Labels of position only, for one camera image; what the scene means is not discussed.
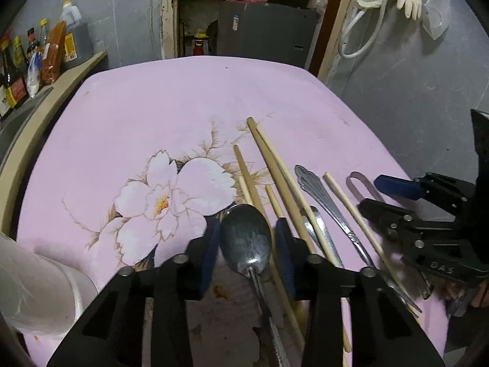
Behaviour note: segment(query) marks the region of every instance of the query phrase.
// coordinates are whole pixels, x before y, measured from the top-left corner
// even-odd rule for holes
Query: yellow flower center
[[[165,209],[165,208],[168,208],[168,202],[170,201],[170,199],[168,198],[168,196],[163,196],[163,197],[160,197],[156,200],[156,204],[155,204],[155,216],[161,214],[161,212]]]

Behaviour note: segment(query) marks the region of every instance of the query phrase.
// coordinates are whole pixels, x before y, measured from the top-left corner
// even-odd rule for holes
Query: red label
[[[20,101],[28,93],[27,90],[25,89],[24,82],[22,81],[22,77],[19,77],[16,80],[16,82],[13,83],[9,88],[12,97],[15,99],[15,102]]]

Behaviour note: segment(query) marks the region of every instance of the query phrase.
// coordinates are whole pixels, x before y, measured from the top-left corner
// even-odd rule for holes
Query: white container
[[[0,312],[23,334],[67,332],[96,297],[80,271],[36,255],[0,232]]]
[[[440,37],[452,20],[450,0],[427,0],[421,11],[423,28],[433,40]]]
[[[94,48],[90,41],[89,26],[71,0],[63,4],[60,21],[63,20],[66,22],[63,68],[67,70],[88,61],[94,56]]]

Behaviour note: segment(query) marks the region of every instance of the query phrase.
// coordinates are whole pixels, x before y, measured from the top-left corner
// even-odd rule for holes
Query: table
[[[370,180],[379,174],[406,177],[360,119],[305,70],[233,57],[148,62],[96,74],[80,87],[38,157],[18,241],[80,269],[98,289],[125,264],[158,266],[202,234],[204,216],[242,201],[235,143],[267,201],[264,187],[272,181],[246,127],[249,116],[290,169],[301,164],[320,176],[328,170],[353,202],[345,186],[351,171]],[[266,210],[275,219],[268,203]],[[362,268],[348,238],[322,215],[346,268]],[[388,249],[402,270],[399,255]],[[412,288],[409,277],[400,275]],[[424,330],[443,352],[448,324],[443,300],[434,294],[418,304]],[[291,348],[282,311],[276,306],[273,313]],[[250,367],[259,359],[253,292],[221,259],[204,300],[188,304],[188,320],[196,367]],[[349,328],[348,318],[345,324]],[[34,361],[46,365],[53,345],[42,338],[26,343]],[[299,365],[300,356],[291,352],[292,365]]]

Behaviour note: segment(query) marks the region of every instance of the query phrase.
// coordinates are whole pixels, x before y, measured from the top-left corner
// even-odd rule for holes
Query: white hose
[[[388,0],[382,0],[381,11],[378,14],[378,19],[377,19],[377,25],[375,26],[375,29],[374,29],[372,35],[370,36],[369,40],[367,41],[367,43],[363,47],[361,47],[358,51],[353,52],[351,54],[346,54],[345,53],[346,36],[348,36],[348,34],[351,32],[351,29],[353,29],[353,26],[355,26],[355,24],[360,20],[360,18],[365,14],[365,12],[367,10],[362,9],[361,11],[359,11],[356,14],[355,18],[353,18],[353,20],[349,23],[349,25],[346,27],[344,32],[341,34],[341,37],[339,39],[339,44],[338,44],[339,55],[341,55],[342,57],[344,57],[346,59],[357,57],[357,56],[361,55],[362,53],[364,53],[372,45],[373,41],[377,37],[379,30],[381,29],[382,21],[384,19],[384,14],[385,14],[385,7],[387,6],[387,1]]]

